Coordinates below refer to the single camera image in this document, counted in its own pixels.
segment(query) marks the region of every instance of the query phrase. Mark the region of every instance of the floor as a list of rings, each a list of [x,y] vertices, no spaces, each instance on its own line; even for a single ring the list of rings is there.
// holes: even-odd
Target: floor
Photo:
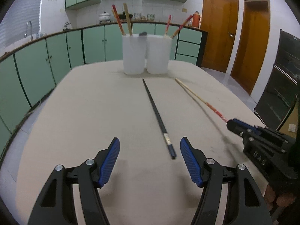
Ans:
[[[226,88],[233,92],[242,102],[247,105],[248,108],[253,111],[256,103],[248,95],[248,93],[233,78],[230,77],[230,75],[208,68],[202,69],[213,76],[215,79],[217,79],[224,86],[226,86]],[[41,103],[40,106],[38,106],[32,112],[32,114],[23,124],[23,126],[15,136],[13,142],[11,143],[0,169],[0,196],[7,206],[8,210],[20,225],[25,225],[25,223],[20,220],[15,205],[16,181],[19,164],[25,143],[46,101],[47,100]]]

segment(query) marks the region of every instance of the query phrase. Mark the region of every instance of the thermos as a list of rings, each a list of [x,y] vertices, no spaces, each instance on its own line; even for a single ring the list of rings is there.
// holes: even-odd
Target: thermos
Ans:
[[[199,28],[199,23],[200,23],[200,14],[198,13],[198,11],[196,11],[193,15],[192,26]]]

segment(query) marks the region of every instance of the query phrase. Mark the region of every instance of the pot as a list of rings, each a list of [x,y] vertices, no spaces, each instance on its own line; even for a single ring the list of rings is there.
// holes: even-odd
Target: pot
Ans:
[[[103,22],[110,22],[110,14],[109,13],[102,13],[99,15],[99,22],[103,23]]]

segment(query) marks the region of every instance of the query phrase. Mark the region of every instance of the red chopstick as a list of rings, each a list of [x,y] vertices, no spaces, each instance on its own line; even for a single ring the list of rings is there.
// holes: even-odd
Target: red chopstick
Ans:
[[[120,27],[120,30],[121,30],[122,35],[126,35],[125,32],[124,32],[124,30],[123,30],[123,27],[122,27],[122,25],[121,25],[121,21],[120,21],[119,15],[118,15],[118,13],[117,13],[116,6],[113,5],[112,8],[113,8],[113,11],[114,11],[115,19],[116,19],[117,22],[118,22],[118,25],[119,25],[119,27]]]
[[[166,26],[165,35],[167,35],[168,29],[169,29],[169,26],[170,26],[170,21],[171,21],[171,15],[169,15],[169,19],[168,19],[168,23],[167,23],[167,26]]]
[[[180,25],[179,26],[179,29],[178,30],[176,30],[175,32],[174,32],[174,34],[171,36],[171,38],[173,39],[178,33],[179,33],[179,31],[191,20],[191,18],[192,18],[193,16],[192,15],[190,15],[184,22],[183,22],[183,24],[182,25]]]

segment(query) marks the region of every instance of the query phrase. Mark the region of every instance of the beige tablecloth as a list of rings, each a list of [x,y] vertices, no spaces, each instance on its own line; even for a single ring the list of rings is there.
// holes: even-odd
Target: beige tablecloth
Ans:
[[[228,119],[262,125],[225,86],[193,64],[170,61],[169,73],[128,76],[122,61],[76,67],[56,87],[25,145],[17,178],[16,204],[27,222],[37,196],[57,164],[80,165],[106,149],[114,137],[120,154],[109,182],[99,194],[110,224],[190,224],[202,189],[189,176],[179,143],[187,136],[194,148],[221,165],[244,163],[261,190],[266,181],[242,153],[242,139],[207,106],[194,101],[177,77]],[[144,78],[173,142],[171,160],[145,91]],[[227,192],[222,192],[216,224],[222,224]],[[85,224],[74,185],[79,224]]]

